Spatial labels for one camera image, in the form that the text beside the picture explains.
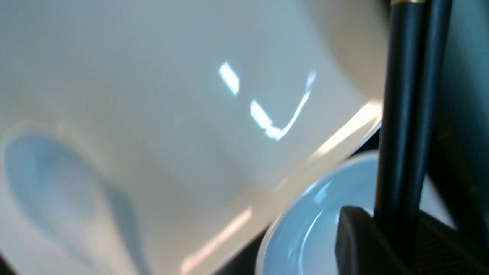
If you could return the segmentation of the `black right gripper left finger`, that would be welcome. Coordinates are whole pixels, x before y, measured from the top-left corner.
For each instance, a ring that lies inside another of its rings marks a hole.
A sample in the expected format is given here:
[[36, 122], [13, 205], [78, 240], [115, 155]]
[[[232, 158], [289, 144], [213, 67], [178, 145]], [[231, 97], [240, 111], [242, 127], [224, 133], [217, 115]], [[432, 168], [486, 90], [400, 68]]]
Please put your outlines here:
[[410, 275], [373, 218], [360, 207], [340, 210], [335, 243], [339, 275]]

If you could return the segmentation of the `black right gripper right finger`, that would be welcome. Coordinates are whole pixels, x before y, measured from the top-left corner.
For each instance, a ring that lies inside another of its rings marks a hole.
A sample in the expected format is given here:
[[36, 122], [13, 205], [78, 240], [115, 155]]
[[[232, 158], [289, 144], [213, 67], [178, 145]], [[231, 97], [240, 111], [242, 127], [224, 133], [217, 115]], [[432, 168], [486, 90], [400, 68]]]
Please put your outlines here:
[[415, 241], [416, 275], [487, 275], [488, 250], [421, 211]]

